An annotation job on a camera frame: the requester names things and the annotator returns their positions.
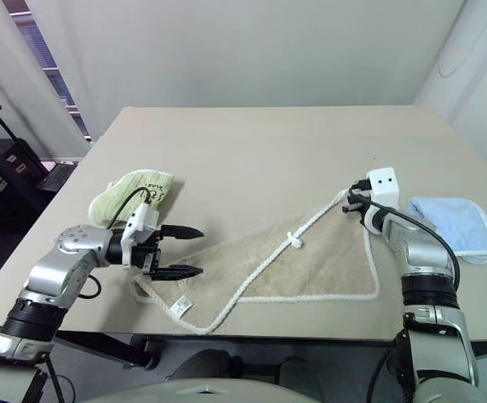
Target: light blue towel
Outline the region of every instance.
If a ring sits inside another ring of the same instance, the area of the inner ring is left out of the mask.
[[[472,201],[413,197],[408,212],[433,223],[457,256],[471,264],[487,262],[487,216]]]

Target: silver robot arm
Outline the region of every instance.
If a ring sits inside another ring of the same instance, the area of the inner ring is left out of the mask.
[[[45,362],[65,314],[82,297],[81,289],[95,268],[136,266],[152,280],[200,274],[201,269],[188,265],[158,267],[158,245],[164,236],[191,239],[203,233],[182,226],[158,228],[157,221],[158,212],[143,202],[124,230],[78,225],[61,233],[53,249],[31,269],[0,329],[0,359],[30,366]]]
[[[382,235],[401,270],[404,329],[394,341],[390,367],[408,401],[486,403],[456,296],[458,261],[430,234],[429,222],[398,212],[398,197],[395,171],[373,170],[350,188],[343,209],[360,212],[361,223]]]

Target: table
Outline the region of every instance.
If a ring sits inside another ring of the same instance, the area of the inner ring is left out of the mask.
[[[372,169],[395,167],[401,203],[460,196],[487,212],[487,164],[424,107],[126,107],[94,145],[0,271],[0,324],[35,262],[63,229],[87,220],[90,201],[131,170],[175,175],[165,222],[206,233],[164,240],[171,260],[329,202]],[[401,328],[400,275],[380,238],[372,242],[381,293],[374,301],[244,304],[215,335],[390,340]],[[461,260],[459,304],[473,340],[487,340],[487,264]],[[183,335],[156,306],[129,294],[124,269],[95,270],[102,294],[78,300],[61,329]]]

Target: black cable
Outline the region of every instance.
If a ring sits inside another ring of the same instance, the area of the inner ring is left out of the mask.
[[[113,219],[111,220],[111,222],[109,223],[109,225],[107,225],[106,229],[110,229],[113,224],[115,223],[115,221],[117,221],[117,218],[118,218],[118,214],[120,214],[120,212],[126,207],[126,205],[129,203],[130,200],[132,200],[132,198],[137,195],[140,191],[145,191],[146,192],[146,202],[147,203],[150,203],[150,200],[151,200],[151,197],[152,197],[152,194],[150,193],[150,190],[147,188],[147,187],[138,187],[137,189],[135,189],[134,191],[132,191],[129,196],[126,198],[126,200],[124,201],[124,203],[118,208],[117,212],[115,213],[115,215],[113,216]]]
[[[350,189],[348,191],[348,193],[350,194],[350,196],[353,196],[355,197],[356,199],[359,200],[359,202],[365,204],[365,203],[368,203],[374,207],[378,207],[382,210],[385,210],[386,212],[390,212],[391,214],[397,216],[397,217],[400,217],[400,218],[403,218],[405,219],[406,221],[412,223],[413,225],[416,225],[418,226],[420,229],[424,230],[425,232],[429,233],[430,235],[432,235],[444,248],[445,250],[447,250],[447,253],[449,255],[449,257],[451,258],[451,260],[453,261],[453,268],[454,268],[454,289],[457,290],[458,289],[458,286],[460,285],[460,264],[458,263],[458,259],[456,258],[456,255],[454,254],[453,250],[451,249],[450,246],[448,246],[448,243],[445,242],[445,240],[440,237],[439,235],[437,235],[431,228],[427,227],[425,224],[421,223],[421,222],[418,222],[415,218],[411,218],[410,216],[402,213],[402,212],[399,212],[398,210],[394,209],[394,208],[391,208],[391,207],[386,207],[386,206],[382,206],[381,204],[375,202],[375,201],[372,201],[370,200],[370,198],[368,197],[365,197],[365,196],[361,196],[359,194],[356,194],[356,193],[353,193],[352,192],[352,189]]]
[[[53,383],[55,393],[57,394],[57,400],[59,401],[59,403],[65,403],[65,397],[62,395],[62,389],[60,388],[59,380],[57,379],[57,374],[55,373],[55,368],[53,368],[50,357],[48,357],[45,364],[48,366],[51,382]]]
[[[80,295],[78,295],[78,297],[82,298],[83,300],[93,300],[94,298],[96,298],[97,296],[102,294],[102,284],[100,284],[100,280],[97,279],[96,277],[94,277],[93,275],[88,275],[87,279],[91,279],[92,281],[94,281],[94,283],[96,284],[97,290],[94,294],[90,294],[89,296],[86,296],[84,294],[80,294]]]
[[[384,351],[382,356],[380,357],[380,361],[376,364],[376,368],[374,369],[374,373],[372,373],[372,376],[370,377],[370,382],[369,382],[369,387],[367,388],[367,398],[366,398],[366,403],[372,403],[372,394],[374,393],[374,387],[376,386],[376,380],[378,379],[378,375],[380,375],[380,371],[382,367],[385,364],[385,361],[389,357],[389,354],[391,354],[391,351],[393,351],[392,347],[387,348],[387,350]]]
[[[70,389],[72,389],[72,401],[71,401],[71,403],[76,403],[76,387],[74,386],[74,383],[72,382],[72,379],[70,379],[70,378],[68,378],[67,376],[64,376],[64,375],[57,375],[57,378],[62,378],[66,382],[68,382],[68,384],[70,385]]]

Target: window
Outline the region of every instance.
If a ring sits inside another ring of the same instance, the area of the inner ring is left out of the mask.
[[[76,103],[70,95],[65,81],[60,75],[59,67],[55,63],[50,49],[45,43],[39,28],[36,26],[36,22],[29,11],[29,7],[27,7],[27,3],[25,0],[3,0],[3,3],[7,8],[10,17],[16,23],[19,32],[24,37],[25,42],[33,51],[34,57],[36,57],[40,67],[59,95],[63,107],[65,107],[68,113],[72,116],[74,122],[76,122],[77,127],[81,130],[85,139],[87,141],[91,141],[91,137],[86,131],[85,124],[81,118],[79,110],[77,109]]]

